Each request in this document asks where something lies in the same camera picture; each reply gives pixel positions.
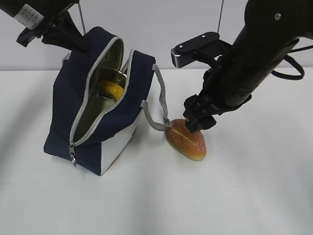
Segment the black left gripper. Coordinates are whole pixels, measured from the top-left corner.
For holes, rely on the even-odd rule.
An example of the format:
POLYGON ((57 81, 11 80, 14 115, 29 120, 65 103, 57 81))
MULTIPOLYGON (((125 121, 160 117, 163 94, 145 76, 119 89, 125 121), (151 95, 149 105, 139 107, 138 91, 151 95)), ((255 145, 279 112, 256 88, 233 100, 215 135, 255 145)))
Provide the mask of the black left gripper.
POLYGON ((89 45, 76 28, 68 8, 65 8, 51 20, 40 23, 35 29, 25 28, 17 37, 16 42, 27 47, 35 38, 41 38, 42 42, 47 45, 78 49, 82 52, 89 50, 89 45))

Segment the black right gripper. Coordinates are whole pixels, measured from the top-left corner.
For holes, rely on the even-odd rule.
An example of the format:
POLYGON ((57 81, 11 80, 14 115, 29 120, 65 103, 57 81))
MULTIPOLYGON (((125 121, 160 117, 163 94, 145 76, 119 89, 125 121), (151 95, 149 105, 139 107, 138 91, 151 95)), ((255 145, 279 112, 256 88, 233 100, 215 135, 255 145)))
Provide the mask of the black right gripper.
POLYGON ((216 67, 204 73, 200 93, 185 100, 183 116, 190 133, 212 128, 217 123, 213 118, 214 115, 238 110, 252 99, 249 92, 238 91, 237 95, 231 96, 236 87, 223 76, 223 72, 229 67, 229 60, 225 56, 220 56, 216 61, 216 67))

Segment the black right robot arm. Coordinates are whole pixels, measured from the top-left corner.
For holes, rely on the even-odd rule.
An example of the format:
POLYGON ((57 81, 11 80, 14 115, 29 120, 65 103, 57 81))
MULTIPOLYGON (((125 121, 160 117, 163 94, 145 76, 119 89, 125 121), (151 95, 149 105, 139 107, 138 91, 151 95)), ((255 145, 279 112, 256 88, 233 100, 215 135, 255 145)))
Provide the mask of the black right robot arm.
POLYGON ((233 44, 208 32, 176 46, 185 64, 200 61, 210 66, 198 95, 186 99, 184 117, 192 133, 215 125, 214 115, 239 109, 275 68, 292 62, 289 53, 300 38, 313 37, 310 0, 250 0, 245 26, 233 44))

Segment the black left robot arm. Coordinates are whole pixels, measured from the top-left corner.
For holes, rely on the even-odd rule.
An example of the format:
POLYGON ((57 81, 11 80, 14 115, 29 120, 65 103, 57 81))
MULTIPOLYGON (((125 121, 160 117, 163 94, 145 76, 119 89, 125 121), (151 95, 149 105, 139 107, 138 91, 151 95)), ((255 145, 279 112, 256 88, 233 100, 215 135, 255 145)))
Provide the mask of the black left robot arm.
POLYGON ((68 12, 76 4, 78 0, 2 0, 0 9, 25 27, 16 40, 23 47, 41 38, 47 45, 86 52, 88 43, 68 12))

